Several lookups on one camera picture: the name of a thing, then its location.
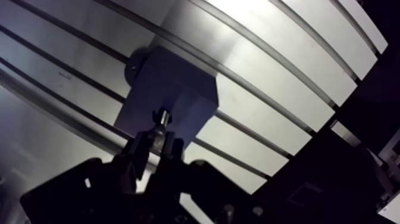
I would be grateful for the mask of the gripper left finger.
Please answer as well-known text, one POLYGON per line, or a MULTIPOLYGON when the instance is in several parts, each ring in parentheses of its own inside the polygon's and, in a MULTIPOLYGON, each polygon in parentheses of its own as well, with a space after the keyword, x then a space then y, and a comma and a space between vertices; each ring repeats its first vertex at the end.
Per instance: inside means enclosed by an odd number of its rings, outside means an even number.
POLYGON ((31 223, 100 222, 115 216, 118 198, 135 194, 148 162, 149 132, 128 140, 109 163, 90 158, 24 193, 20 204, 31 223))

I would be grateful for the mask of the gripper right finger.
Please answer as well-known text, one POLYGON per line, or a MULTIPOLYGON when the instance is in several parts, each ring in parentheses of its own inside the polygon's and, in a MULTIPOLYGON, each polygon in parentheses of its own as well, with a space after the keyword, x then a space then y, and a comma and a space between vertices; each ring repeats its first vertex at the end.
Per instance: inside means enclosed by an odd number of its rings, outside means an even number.
POLYGON ((183 162, 183 140, 165 134, 161 160, 156 171, 157 219, 186 223, 193 217, 183 213, 180 194, 193 202, 214 223, 261 223, 264 209, 249 193, 205 160, 183 162))

